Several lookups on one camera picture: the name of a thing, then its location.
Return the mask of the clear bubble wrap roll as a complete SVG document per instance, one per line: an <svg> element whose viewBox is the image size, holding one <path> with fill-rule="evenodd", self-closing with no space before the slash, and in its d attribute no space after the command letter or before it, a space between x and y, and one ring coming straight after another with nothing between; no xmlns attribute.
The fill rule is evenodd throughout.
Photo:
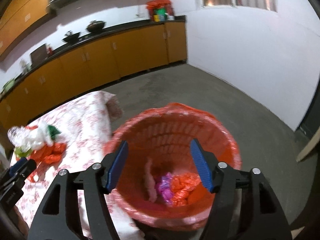
<svg viewBox="0 0 320 240"><path fill-rule="evenodd" d="M15 147L20 147L24 144L25 137L27 136L27 129L23 126L13 126L8 132L8 139Z"/></svg>

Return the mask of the green plastic wrapper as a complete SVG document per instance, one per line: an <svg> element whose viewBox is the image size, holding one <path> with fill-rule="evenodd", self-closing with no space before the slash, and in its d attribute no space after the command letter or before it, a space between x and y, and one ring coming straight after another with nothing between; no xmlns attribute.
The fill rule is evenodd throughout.
<svg viewBox="0 0 320 240"><path fill-rule="evenodd" d="M48 132L49 132L50 138L51 138L52 140L55 140L55 139L56 139L56 136L61 134L61 131L58 130L58 129L57 129L55 126L53 126L53 125L48 125L47 128L48 128Z"/></svg>

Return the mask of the pink trash piece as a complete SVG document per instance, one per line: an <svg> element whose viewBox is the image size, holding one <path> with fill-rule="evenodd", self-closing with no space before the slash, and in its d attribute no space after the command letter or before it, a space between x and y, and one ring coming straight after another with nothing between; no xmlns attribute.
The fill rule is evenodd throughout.
<svg viewBox="0 0 320 240"><path fill-rule="evenodd" d="M148 192L149 201L154 203L157 200L157 191L155 189L156 182L151 174L151 165L152 165L152 159L148 157L146 165L144 167L144 171L145 171L144 185Z"/></svg>

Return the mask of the red plastic trash basket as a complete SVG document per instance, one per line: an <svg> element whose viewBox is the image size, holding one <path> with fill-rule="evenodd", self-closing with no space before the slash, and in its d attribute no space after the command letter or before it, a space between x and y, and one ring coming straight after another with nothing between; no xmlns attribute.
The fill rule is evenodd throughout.
<svg viewBox="0 0 320 240"><path fill-rule="evenodd" d="M202 148L219 161L239 170L242 166L238 145L212 114L181 103L151 108L127 120L103 148L114 152L125 140L129 153L112 198L130 218L154 228L192 231L204 227L214 196L199 186L186 206L171 207L162 200L152 203L144 186L144 167L152 162L151 173L196 172L190 142L197 139Z"/></svg>

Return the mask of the lower wooden kitchen cabinets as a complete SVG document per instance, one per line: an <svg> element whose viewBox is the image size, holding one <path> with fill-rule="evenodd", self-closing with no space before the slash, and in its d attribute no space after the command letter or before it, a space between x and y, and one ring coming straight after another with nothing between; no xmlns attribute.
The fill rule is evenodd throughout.
<svg viewBox="0 0 320 240"><path fill-rule="evenodd" d="M1 127L26 125L90 90L187 59L185 16L107 28L34 67L1 98Z"/></svg>

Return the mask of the white plastic bag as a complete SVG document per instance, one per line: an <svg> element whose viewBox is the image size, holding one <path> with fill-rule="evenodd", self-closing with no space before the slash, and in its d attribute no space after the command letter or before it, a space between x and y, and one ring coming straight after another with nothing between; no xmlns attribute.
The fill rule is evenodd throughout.
<svg viewBox="0 0 320 240"><path fill-rule="evenodd" d="M25 137L24 144L20 146L23 151L40 150L43 146L53 146L54 142L50 138L46 122L39 122L37 128L27 129L27 136Z"/></svg>

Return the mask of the small red plastic bag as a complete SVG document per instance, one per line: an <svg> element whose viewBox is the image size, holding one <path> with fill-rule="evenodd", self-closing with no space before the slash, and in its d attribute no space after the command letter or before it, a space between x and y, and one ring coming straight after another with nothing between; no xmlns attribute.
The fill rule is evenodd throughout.
<svg viewBox="0 0 320 240"><path fill-rule="evenodd" d="M172 206L179 207L191 204L191 194L200 183L200 176L195 173L187 172L174 175L170 183L170 189L173 193L173 197L171 198Z"/></svg>

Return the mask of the floral white red tablecloth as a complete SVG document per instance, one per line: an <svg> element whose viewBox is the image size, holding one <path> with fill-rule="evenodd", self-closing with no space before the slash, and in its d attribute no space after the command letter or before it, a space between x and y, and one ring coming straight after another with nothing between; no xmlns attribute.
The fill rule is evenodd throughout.
<svg viewBox="0 0 320 240"><path fill-rule="evenodd" d="M104 146L112 138L111 124L122 114L116 95L98 91L65 103L31 123L31 126L44 122L55 126L61 132L57 142L66 143L66 150L57 164L39 165L35 178L28 179L22 189L23 196L16 206L28 239L33 232L41 230L34 218L58 172L63 169L69 173L80 172L101 162Z"/></svg>

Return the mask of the purple plastic wrapper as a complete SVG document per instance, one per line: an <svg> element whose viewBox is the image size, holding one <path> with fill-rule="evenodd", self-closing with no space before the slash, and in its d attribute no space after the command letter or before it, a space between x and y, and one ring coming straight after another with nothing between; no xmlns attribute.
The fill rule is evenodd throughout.
<svg viewBox="0 0 320 240"><path fill-rule="evenodd" d="M155 189L159 196L169 205L172 204L172 198L174 193L171 190L171 182L173 179L173 175L168 172L163 176L160 176L156 180Z"/></svg>

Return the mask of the clear jars on counter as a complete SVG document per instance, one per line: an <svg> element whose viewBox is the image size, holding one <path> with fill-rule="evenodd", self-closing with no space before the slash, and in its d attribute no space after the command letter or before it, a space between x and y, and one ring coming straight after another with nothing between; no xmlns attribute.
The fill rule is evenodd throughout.
<svg viewBox="0 0 320 240"><path fill-rule="evenodd" d="M24 59L21 59L20 61L20 67L22 70L23 75L27 74L31 70L31 64L25 61Z"/></svg>

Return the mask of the dark cutting board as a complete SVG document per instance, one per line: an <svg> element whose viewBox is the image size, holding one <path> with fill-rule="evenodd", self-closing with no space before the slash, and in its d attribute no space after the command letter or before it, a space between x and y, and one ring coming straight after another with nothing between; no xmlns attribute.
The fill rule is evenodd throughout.
<svg viewBox="0 0 320 240"><path fill-rule="evenodd" d="M46 44L41 45L30 54L31 67L34 68L41 64L48 57Z"/></svg>

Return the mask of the black wok left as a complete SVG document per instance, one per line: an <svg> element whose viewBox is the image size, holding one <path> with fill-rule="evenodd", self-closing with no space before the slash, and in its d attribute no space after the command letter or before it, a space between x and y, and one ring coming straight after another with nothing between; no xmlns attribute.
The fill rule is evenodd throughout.
<svg viewBox="0 0 320 240"><path fill-rule="evenodd" d="M80 36L80 32L73 33L72 31L68 31L65 33L65 37L62 39L65 43L74 44L78 42Z"/></svg>

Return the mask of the black wok with lid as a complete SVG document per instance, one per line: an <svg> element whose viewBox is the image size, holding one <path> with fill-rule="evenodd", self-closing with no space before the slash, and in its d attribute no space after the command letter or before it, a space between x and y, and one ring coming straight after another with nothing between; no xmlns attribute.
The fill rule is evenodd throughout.
<svg viewBox="0 0 320 240"><path fill-rule="evenodd" d="M103 31L105 23L106 23L105 21L97 21L97 20L91 21L89 25L86 27L86 30L89 33L100 33Z"/></svg>

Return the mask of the upper wooden cabinets left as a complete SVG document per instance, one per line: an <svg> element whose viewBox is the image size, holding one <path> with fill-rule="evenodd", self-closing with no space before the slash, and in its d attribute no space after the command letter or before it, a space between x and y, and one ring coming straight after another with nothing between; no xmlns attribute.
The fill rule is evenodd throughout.
<svg viewBox="0 0 320 240"><path fill-rule="evenodd" d="M29 34L56 16L50 0L13 0L1 18L1 60Z"/></svg>

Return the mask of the red bag with containers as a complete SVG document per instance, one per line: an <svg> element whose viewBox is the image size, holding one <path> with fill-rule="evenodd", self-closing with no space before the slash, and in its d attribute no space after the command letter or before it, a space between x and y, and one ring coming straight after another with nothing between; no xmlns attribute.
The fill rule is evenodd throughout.
<svg viewBox="0 0 320 240"><path fill-rule="evenodd" d="M146 3L146 9L152 22L174 20L171 0L153 0Z"/></svg>

